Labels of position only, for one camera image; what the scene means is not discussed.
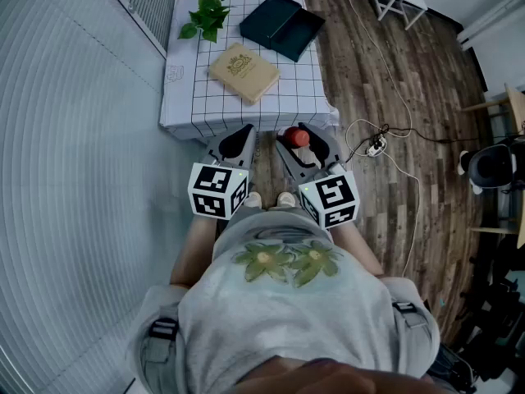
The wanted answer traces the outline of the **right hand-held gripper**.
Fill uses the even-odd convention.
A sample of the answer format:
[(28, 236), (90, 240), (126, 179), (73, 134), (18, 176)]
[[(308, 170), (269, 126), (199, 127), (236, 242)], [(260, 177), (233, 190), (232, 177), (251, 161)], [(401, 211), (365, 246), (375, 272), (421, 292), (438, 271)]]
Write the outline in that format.
[(330, 229), (357, 217), (360, 198), (354, 174), (341, 163), (342, 154), (334, 137), (314, 125), (300, 122), (309, 136), (309, 149), (321, 164), (304, 163), (283, 136), (276, 150), (294, 180), (299, 202), (321, 229)]

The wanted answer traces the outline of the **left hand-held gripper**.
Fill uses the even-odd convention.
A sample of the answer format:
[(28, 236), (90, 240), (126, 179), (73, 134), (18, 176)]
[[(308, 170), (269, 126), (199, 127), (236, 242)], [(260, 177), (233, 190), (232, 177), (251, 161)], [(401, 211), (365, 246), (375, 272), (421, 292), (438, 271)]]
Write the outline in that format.
[(194, 163), (188, 184), (193, 213), (230, 220), (249, 192), (249, 169), (257, 145), (252, 124), (214, 136), (207, 154)]

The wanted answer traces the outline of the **small red ball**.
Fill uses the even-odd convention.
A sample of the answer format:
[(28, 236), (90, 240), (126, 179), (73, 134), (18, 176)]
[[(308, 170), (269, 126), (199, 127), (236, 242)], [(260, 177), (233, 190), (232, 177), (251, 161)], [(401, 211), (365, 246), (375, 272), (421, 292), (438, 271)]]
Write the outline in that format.
[(298, 126), (291, 126), (281, 130), (277, 139), (290, 149), (300, 149), (309, 146), (310, 141), (308, 132)]

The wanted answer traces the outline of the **dark teal box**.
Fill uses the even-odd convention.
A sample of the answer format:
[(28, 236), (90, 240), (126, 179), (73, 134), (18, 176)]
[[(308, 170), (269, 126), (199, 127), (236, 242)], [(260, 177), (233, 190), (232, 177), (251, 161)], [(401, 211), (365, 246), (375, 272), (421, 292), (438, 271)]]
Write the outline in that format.
[(296, 1), (264, 0), (240, 22), (240, 34), (298, 62), (324, 24)]

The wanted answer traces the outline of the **person's left forearm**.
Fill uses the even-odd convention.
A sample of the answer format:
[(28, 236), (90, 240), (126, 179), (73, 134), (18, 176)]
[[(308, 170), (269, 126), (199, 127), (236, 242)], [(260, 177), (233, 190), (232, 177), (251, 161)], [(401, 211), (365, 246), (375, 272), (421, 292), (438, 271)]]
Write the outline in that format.
[(216, 232), (215, 218), (194, 216), (171, 272), (171, 285), (190, 288), (199, 281), (212, 262)]

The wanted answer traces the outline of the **person's right forearm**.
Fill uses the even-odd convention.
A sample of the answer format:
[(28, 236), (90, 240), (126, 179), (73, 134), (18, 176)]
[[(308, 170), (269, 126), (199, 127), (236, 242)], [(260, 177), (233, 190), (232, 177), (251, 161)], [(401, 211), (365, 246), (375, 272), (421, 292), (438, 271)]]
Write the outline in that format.
[(345, 222), (337, 227), (332, 227), (330, 233), (335, 245), (353, 255), (369, 273), (377, 278), (384, 275), (384, 270), (376, 255), (353, 222)]

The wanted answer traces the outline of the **white checked tablecloth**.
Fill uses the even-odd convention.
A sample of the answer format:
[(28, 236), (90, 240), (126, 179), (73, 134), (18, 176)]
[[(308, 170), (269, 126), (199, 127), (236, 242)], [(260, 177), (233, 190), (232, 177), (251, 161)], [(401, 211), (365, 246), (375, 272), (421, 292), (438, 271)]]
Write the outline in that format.
[[(201, 139), (245, 123), (258, 131), (278, 131), (300, 122), (325, 128), (339, 113), (325, 95), (315, 44), (297, 62), (241, 36), (241, 21), (264, 0), (226, 0), (231, 12), (214, 43), (196, 35), (180, 39), (182, 26), (199, 0), (175, 0), (167, 50), (159, 123), (181, 140)], [(304, 0), (293, 0), (303, 4)], [(232, 44), (244, 45), (280, 71), (279, 80), (250, 105), (209, 74), (210, 65)]]

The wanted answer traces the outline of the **white power strip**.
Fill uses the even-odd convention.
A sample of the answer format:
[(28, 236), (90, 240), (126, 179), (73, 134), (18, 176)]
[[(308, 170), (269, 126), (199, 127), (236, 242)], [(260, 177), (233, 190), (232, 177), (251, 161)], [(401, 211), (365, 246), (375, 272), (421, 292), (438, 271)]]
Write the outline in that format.
[(369, 147), (366, 149), (366, 155), (370, 158), (375, 158), (386, 149), (386, 137), (384, 135), (379, 135), (372, 138), (372, 141)]

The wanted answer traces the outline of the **green leafy plant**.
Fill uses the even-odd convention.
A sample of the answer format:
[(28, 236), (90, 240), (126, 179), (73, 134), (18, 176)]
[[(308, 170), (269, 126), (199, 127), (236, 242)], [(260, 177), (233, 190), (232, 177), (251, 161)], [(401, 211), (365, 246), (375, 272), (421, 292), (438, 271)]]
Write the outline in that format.
[(199, 9), (190, 11), (190, 22), (181, 27), (178, 39), (192, 39), (198, 33), (211, 43), (217, 42), (218, 31), (233, 6), (225, 6), (226, 0), (199, 0)]

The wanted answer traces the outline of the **grey flower-print shirt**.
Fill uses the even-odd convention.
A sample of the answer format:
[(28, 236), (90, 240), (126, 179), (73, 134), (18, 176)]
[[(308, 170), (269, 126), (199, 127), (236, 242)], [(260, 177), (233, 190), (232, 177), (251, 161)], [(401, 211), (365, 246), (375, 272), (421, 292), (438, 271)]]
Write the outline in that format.
[(154, 286), (126, 360), (152, 394), (223, 394), (276, 355), (422, 376), (440, 346), (408, 279), (380, 280), (287, 210), (237, 213), (192, 288)]

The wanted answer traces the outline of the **white window blind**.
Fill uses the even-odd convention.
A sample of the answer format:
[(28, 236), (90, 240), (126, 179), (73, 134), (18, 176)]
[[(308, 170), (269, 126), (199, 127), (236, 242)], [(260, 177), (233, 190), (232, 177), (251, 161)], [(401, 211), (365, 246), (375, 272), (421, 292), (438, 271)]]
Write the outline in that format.
[(164, 65), (117, 0), (0, 0), (0, 394), (130, 384), (199, 151), (158, 124)]

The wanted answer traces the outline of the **black round stool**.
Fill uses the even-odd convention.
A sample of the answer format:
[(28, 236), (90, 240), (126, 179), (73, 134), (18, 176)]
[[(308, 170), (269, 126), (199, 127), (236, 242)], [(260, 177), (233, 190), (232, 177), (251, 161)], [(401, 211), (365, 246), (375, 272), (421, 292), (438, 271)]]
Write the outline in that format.
[(484, 149), (462, 151), (459, 155), (457, 173), (466, 176), (475, 195), (484, 190), (513, 190), (518, 171), (516, 155), (507, 144), (493, 144)]

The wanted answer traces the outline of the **person's chin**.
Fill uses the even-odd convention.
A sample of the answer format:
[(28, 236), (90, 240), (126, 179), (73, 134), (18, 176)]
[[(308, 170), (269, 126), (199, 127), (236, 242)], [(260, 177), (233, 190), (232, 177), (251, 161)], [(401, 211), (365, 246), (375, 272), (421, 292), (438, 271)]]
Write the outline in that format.
[(442, 394), (442, 390), (424, 379), (327, 358), (274, 356), (242, 377), (228, 394)]

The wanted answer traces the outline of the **black equipment stand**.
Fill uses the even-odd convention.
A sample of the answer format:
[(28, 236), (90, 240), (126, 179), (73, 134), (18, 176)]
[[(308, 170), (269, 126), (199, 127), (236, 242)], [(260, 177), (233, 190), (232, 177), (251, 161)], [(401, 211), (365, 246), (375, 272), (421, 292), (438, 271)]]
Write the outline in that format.
[(477, 382), (506, 371), (516, 376), (510, 394), (525, 394), (525, 245), (517, 239), (507, 235), (492, 253), (469, 259), (474, 275), (459, 294), (456, 332), (428, 371), (447, 394), (474, 394)]

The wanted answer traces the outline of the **wooden table frame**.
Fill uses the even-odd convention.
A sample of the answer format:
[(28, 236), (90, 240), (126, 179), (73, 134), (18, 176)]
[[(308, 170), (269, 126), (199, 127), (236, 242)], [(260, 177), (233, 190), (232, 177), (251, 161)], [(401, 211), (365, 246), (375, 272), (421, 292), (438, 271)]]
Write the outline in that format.
[[(503, 99), (496, 101), (479, 103), (469, 107), (461, 109), (461, 112), (475, 112), (483, 108), (488, 108), (498, 105), (509, 105), (509, 112), (511, 117), (514, 119), (515, 129), (518, 136), (525, 139), (525, 94), (517, 91), (516, 89), (505, 85), (505, 91), (507, 96)], [(525, 190), (522, 191), (523, 203), (521, 209), (521, 215), (519, 218), (519, 226), (517, 231), (512, 231), (506, 228), (489, 228), (489, 227), (470, 227), (470, 231), (480, 233), (495, 233), (501, 235), (517, 235), (517, 248), (520, 249), (525, 245)]]

